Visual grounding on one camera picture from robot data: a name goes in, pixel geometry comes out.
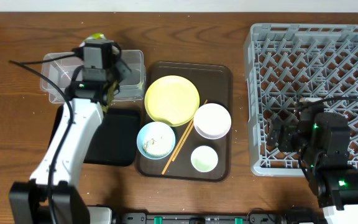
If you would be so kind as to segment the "green snack wrapper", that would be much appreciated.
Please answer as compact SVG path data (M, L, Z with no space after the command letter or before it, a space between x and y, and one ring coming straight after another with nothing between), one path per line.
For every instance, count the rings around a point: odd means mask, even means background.
M91 34L85 40L96 40L96 39L104 39L104 40L106 40L104 34L102 34L102 33Z

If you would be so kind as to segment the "yellow plate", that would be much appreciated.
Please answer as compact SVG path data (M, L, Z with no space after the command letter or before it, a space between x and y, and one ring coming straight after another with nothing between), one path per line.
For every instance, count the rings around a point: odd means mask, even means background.
M200 106L197 87L184 77L169 75L154 81L147 89L145 110L154 121L171 127L189 122Z

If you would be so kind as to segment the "pink bowl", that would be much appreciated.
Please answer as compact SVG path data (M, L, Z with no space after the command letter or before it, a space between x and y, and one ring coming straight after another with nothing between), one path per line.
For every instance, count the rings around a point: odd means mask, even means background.
M231 129L231 115L228 110L216 103L201 106L194 115L194 128L206 139L220 139Z

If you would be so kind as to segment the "blue bowl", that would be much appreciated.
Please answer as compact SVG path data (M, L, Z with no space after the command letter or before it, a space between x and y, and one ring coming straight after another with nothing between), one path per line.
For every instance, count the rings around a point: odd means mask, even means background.
M151 122L142 127L137 135L139 152L152 160L167 157L175 148L176 137L173 129L162 122Z

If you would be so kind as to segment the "small white green cup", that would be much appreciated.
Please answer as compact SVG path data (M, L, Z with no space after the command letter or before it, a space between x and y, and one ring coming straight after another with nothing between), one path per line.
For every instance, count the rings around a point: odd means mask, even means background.
M199 146L191 153L191 165L198 172L210 172L218 164L217 152L209 146Z

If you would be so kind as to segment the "rice food waste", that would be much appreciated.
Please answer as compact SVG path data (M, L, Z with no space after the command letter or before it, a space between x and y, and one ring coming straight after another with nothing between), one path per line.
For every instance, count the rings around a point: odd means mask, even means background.
M153 157L162 157L168 154L172 147L170 136L152 136L143 143L143 150Z

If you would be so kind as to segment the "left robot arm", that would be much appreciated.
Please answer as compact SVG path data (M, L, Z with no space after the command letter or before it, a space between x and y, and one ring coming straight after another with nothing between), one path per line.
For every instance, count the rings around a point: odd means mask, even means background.
M72 55L82 59L70 84L62 90L29 62L17 62L45 80L63 98L63 111L47 152L27 182L14 182L9 202L15 223L114 223L113 210L87 206L78 193L81 168L95 132L103 122L103 107L131 74L122 50L113 40L86 39Z

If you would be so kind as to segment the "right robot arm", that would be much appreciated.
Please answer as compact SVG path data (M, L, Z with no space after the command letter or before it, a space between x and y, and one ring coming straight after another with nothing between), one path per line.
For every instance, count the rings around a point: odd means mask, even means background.
M358 223L358 169L348 163L351 130L336 113L297 123L268 120L267 145L298 153L298 162L327 223Z

